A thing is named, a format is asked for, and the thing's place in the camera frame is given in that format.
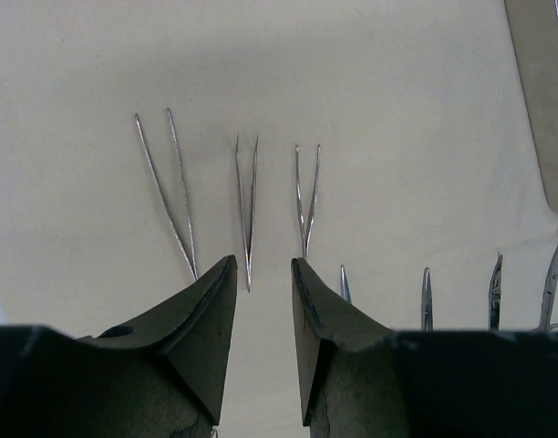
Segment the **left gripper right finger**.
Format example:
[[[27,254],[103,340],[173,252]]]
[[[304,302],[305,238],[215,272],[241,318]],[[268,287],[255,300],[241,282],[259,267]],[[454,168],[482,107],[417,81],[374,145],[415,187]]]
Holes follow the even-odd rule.
[[[558,333],[387,328],[291,263],[314,437],[558,437]]]

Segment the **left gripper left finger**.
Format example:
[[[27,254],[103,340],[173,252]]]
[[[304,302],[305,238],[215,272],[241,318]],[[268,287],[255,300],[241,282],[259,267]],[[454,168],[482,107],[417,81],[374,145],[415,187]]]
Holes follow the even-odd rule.
[[[220,421],[237,297],[227,255],[96,337],[0,326],[0,437],[207,437]]]

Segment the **surgical forceps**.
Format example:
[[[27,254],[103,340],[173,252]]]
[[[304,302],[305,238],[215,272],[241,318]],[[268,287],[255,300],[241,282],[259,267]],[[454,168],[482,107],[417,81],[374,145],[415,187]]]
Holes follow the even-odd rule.
[[[433,330],[433,307],[432,307],[432,285],[430,270],[424,268],[421,289],[421,329],[423,331]]]

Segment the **thin metal tweezers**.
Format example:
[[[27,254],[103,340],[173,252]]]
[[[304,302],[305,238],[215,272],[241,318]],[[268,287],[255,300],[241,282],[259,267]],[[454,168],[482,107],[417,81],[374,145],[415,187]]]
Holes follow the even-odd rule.
[[[243,196],[243,178],[241,174],[240,160],[240,137],[236,135],[234,144],[234,159],[237,177],[237,189],[239,197],[239,215],[242,226],[243,253],[245,262],[246,289],[251,292],[253,278],[253,240],[254,240],[254,224],[256,212],[256,192],[257,192],[257,164],[258,164],[258,146],[259,136],[256,136],[253,147],[252,162],[252,179],[251,179],[251,195],[250,206],[246,207],[245,198]]]
[[[165,180],[161,177],[159,167],[154,160],[154,155],[138,112],[134,113],[133,120],[139,138],[139,144],[150,172],[150,178],[154,184],[160,204],[166,214],[169,227],[173,233],[173,238],[181,252],[181,256],[188,266],[192,279],[197,280],[199,277],[199,268],[185,160],[172,110],[170,108],[165,109],[165,114],[168,123],[170,146],[173,154],[174,178],[175,182],[180,186],[176,193],[169,193],[166,189]]]

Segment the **beige cloth wrap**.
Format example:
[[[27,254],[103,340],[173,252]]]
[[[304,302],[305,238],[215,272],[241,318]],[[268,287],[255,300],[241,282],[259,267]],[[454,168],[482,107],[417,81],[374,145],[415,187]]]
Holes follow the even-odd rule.
[[[191,282],[133,115],[176,193],[176,123],[198,268],[243,251],[219,434],[306,437],[291,299],[309,261],[393,329],[539,322],[558,240],[500,1],[0,1],[0,323],[97,335]]]

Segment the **metal instrument tray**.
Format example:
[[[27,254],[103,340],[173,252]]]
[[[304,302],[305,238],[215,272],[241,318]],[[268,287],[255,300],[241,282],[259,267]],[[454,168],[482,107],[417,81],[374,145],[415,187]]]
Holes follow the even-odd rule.
[[[558,214],[558,1],[506,1],[546,202]]]

